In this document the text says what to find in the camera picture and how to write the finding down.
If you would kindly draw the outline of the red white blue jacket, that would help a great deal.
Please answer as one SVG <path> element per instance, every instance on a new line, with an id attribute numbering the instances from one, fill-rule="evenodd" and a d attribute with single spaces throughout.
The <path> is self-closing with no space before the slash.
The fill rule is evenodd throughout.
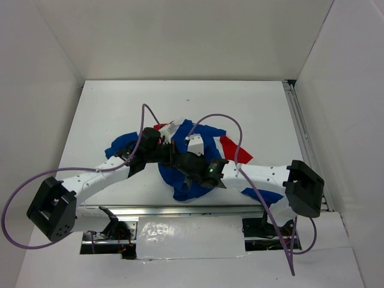
<path id="1" fill-rule="evenodd" d="M 185 138 L 194 126 L 193 122 L 181 118 L 168 124 L 155 125 L 154 128 L 160 130 L 170 125 L 174 125 L 170 132 L 172 140 L 176 142 L 176 147 L 179 149 L 179 152 L 185 152 L 187 150 Z M 215 158 L 235 159 L 235 151 L 238 146 L 226 136 L 226 130 L 208 125 L 199 125 L 194 132 L 202 136 L 204 158 L 206 161 Z M 137 139 L 137 132 L 123 134 L 117 137 L 111 143 L 111 146 L 104 151 L 106 158 L 114 156 L 127 145 L 134 146 Z M 174 168 L 165 168 L 159 165 L 158 170 L 164 182 L 173 188 L 173 198 L 177 201 L 185 202 L 190 199 L 200 198 L 211 191 L 208 188 L 200 187 L 196 183 L 192 183 L 191 188 L 188 188 L 185 183 L 185 176 Z"/>

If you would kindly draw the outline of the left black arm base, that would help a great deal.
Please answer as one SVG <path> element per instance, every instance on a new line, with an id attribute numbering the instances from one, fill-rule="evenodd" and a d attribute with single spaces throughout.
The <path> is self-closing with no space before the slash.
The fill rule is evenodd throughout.
<path id="1" fill-rule="evenodd" d="M 101 231 L 83 233 L 80 254 L 118 254 L 122 259 L 135 260 L 138 221 L 122 221 L 108 208 L 98 209 L 107 215 L 108 223 Z"/>

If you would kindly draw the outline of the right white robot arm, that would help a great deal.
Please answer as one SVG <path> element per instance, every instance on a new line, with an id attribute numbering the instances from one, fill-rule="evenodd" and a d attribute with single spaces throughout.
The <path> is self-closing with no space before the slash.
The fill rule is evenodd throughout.
<path id="1" fill-rule="evenodd" d="M 257 166 L 220 158 L 207 162 L 203 156 L 186 152 L 178 157 L 175 168 L 186 176 L 188 185 L 241 193 L 251 189 L 267 205 L 262 229 L 268 235 L 276 235 L 297 216 L 320 216 L 325 182 L 301 160 L 288 166 Z"/>

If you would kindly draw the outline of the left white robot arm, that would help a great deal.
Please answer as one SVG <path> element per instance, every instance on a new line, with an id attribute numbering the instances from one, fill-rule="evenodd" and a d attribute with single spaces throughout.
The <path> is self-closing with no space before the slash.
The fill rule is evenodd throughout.
<path id="1" fill-rule="evenodd" d="M 148 163 L 172 164 L 177 148 L 172 141 L 173 124 L 159 130 L 147 127 L 142 131 L 137 148 L 126 146 L 94 170 L 57 180 L 45 179 L 26 215 L 51 242 L 64 239 L 71 232 L 97 228 L 104 239 L 118 234 L 114 215 L 106 208 L 92 210 L 86 220 L 81 205 L 105 188 L 141 172 Z"/>

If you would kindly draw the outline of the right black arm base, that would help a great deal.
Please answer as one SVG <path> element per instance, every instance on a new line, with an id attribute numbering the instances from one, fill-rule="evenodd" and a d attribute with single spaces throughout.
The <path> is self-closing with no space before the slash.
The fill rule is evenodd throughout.
<path id="1" fill-rule="evenodd" d="M 266 250 L 282 250 L 283 246 L 273 227 L 267 223 L 264 218 L 243 218 L 242 232 L 244 234 L 246 251 L 266 251 Z M 293 243 L 294 249 L 301 249 L 298 234 L 292 238 L 293 220 L 288 221 L 280 232 L 284 238 L 287 247 Z"/>

